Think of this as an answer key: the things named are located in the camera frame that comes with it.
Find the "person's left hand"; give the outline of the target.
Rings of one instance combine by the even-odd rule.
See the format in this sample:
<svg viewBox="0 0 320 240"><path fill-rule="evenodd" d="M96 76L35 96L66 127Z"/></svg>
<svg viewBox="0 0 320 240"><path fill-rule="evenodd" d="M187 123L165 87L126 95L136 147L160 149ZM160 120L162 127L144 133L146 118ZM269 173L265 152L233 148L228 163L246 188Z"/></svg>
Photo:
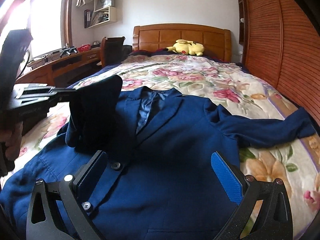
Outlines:
<svg viewBox="0 0 320 240"><path fill-rule="evenodd" d="M22 131L22 122L17 123L14 128L1 129L1 142L6 146L5 156L9 161L15 161L20 154Z"/></svg>

